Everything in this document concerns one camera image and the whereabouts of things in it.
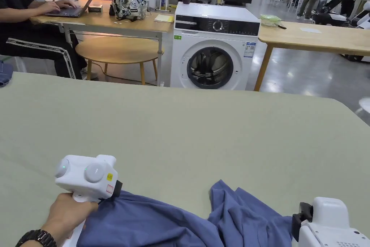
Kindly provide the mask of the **person's left hand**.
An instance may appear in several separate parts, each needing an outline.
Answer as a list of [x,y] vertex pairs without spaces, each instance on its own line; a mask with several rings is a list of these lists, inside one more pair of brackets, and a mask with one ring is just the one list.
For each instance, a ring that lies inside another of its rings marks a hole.
[[49,215],[41,229],[50,233],[56,243],[61,243],[97,209],[96,202],[77,202],[71,193],[61,193],[50,206]]

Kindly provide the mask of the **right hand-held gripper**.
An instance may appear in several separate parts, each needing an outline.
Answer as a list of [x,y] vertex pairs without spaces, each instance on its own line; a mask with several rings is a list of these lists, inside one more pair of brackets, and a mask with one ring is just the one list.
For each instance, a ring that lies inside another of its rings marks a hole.
[[370,239],[352,228],[347,206],[339,199],[315,197],[301,202],[292,216],[293,247],[368,247]]

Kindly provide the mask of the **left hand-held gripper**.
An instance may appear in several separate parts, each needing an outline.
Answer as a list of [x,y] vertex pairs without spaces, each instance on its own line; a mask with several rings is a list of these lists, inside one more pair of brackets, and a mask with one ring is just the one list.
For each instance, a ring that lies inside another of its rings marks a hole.
[[99,202],[120,196],[122,183],[114,169],[116,158],[67,155],[57,166],[55,183],[77,202]]

